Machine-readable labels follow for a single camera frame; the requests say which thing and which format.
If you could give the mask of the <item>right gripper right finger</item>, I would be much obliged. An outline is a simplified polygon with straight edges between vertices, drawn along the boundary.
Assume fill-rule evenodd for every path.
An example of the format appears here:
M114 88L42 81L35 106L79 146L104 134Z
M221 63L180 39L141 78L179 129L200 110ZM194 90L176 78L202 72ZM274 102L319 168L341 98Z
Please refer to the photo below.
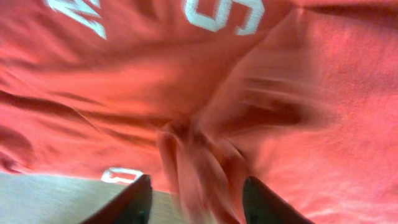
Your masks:
M243 209L247 224L314 224L253 176L244 182Z

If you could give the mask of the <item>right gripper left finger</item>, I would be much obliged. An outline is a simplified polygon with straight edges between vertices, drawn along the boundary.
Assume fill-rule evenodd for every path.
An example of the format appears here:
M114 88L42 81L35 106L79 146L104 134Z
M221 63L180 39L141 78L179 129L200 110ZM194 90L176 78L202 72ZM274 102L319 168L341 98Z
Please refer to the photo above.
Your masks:
M151 208L151 181L143 175L80 224L148 224Z

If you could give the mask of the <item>red t-shirt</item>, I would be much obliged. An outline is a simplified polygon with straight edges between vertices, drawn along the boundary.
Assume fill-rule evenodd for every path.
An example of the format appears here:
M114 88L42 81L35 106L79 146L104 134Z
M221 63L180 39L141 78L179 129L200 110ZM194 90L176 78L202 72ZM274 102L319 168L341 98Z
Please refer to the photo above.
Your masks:
M397 2L2 1L1 170L396 223Z

